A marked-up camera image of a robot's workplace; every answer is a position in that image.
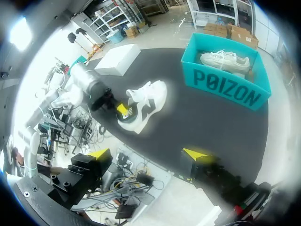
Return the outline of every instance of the cardboard box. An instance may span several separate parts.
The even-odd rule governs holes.
[[[226,27],[218,25],[218,24],[207,23],[205,28],[204,28],[204,33],[220,36],[220,37],[223,37],[223,38],[227,37]]]
[[[141,22],[141,23],[139,23],[139,25],[138,25],[139,29],[143,28],[144,26],[145,26],[145,22]]]
[[[207,23],[204,30],[214,32],[216,30],[216,24]]]
[[[145,25],[143,27],[139,27],[139,32],[141,34],[145,33],[147,30],[149,29],[149,26],[148,25]]]
[[[215,31],[204,30],[205,34],[215,35]]]
[[[231,30],[231,39],[234,41],[238,41],[246,46],[249,46],[253,49],[257,49],[258,40],[255,35],[251,35],[250,32],[239,32],[235,29]]]
[[[226,26],[226,29],[227,29],[227,31],[229,31],[230,36],[231,36],[231,31],[232,30],[235,30],[235,31],[237,31],[239,33],[251,34],[247,29],[241,28],[241,27],[237,27],[237,26],[234,26],[234,25],[231,25],[231,24],[228,24]]]
[[[220,33],[226,33],[226,32],[227,32],[227,29],[226,29],[225,26],[218,25],[218,24],[216,25],[215,30],[216,30],[217,32],[220,32]]]
[[[136,26],[132,26],[132,27],[126,29],[126,34],[127,34],[127,37],[129,37],[129,38],[136,37],[138,35],[137,27]]]
[[[221,31],[221,32],[215,31],[214,35],[226,38],[227,37],[227,31],[226,30]]]
[[[95,71],[101,75],[123,76],[140,52],[136,44],[112,48],[95,67]]]

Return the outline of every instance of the robotic arm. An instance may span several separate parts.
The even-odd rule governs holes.
[[[40,143],[39,132],[34,128],[49,108],[58,108],[66,105],[81,105],[90,102],[91,110],[95,111],[106,105],[108,109],[126,114],[126,108],[114,98],[111,89],[100,80],[94,70],[88,70],[83,63],[75,64],[71,69],[71,85],[68,92],[59,94],[57,90],[50,90],[45,99],[32,112],[24,127],[18,132],[26,143],[24,151],[25,175],[30,178],[37,171],[37,150]]]

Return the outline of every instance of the shoe box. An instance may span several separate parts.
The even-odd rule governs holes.
[[[129,27],[128,29],[126,29],[127,37],[130,39],[135,38],[138,35],[138,33],[139,32],[138,32],[136,26],[132,26],[132,27]]]
[[[229,24],[227,25],[227,30],[228,33],[230,33],[230,37],[232,40],[240,42],[253,49],[257,49],[258,39],[255,37],[255,35],[252,35],[247,29]]]
[[[238,34],[252,38],[244,30]],[[223,49],[225,52],[236,53],[241,58],[249,58],[252,70],[246,74],[245,79],[199,63],[200,52]],[[261,108],[271,96],[269,78],[259,53],[244,43],[216,35],[193,33],[181,62],[187,86],[221,96],[254,111]]]
[[[226,27],[218,24],[207,23],[206,26],[204,27],[204,33],[220,36],[223,38],[227,37]]]

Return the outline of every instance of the white box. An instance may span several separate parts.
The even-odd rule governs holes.
[[[130,28],[130,27],[132,27],[132,26],[135,26],[135,24],[134,24],[133,22],[130,22],[130,23],[127,24],[127,27],[128,27],[128,28]]]
[[[140,52],[136,44],[112,48],[101,59],[95,70],[101,75],[123,76]]]

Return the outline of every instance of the lamp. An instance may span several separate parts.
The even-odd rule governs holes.
[[[19,20],[10,32],[9,41],[14,44],[18,50],[23,51],[32,40],[32,33],[26,22],[25,17]]]
[[[84,47],[82,47],[77,41],[75,41],[76,35],[74,33],[71,32],[70,34],[68,34],[68,40],[71,43],[77,43],[81,48],[83,48],[89,54],[89,52]]]
[[[99,50],[102,51],[101,47],[104,46],[104,44],[95,44],[93,43],[86,35],[87,35],[87,32],[82,29],[82,28],[78,28],[76,31],[75,31],[76,34],[79,34],[79,33],[82,33],[82,35],[89,40],[89,42],[91,42],[93,44],[93,47],[92,47],[92,52],[89,52],[88,55],[90,55],[90,58]]]
[[[98,45],[98,44],[94,44],[87,36],[87,32],[82,29],[82,28],[79,28],[75,31],[76,34],[79,34],[79,33],[82,33],[83,36],[88,39],[92,44],[93,44],[93,47],[92,47],[92,52],[88,52],[85,48],[83,48],[76,40],[76,35],[74,33],[70,33],[68,34],[68,40],[69,42],[71,43],[77,43],[81,48],[83,48],[87,53],[88,53],[88,60],[90,60],[92,58],[92,56],[98,51],[101,49],[102,45]]]

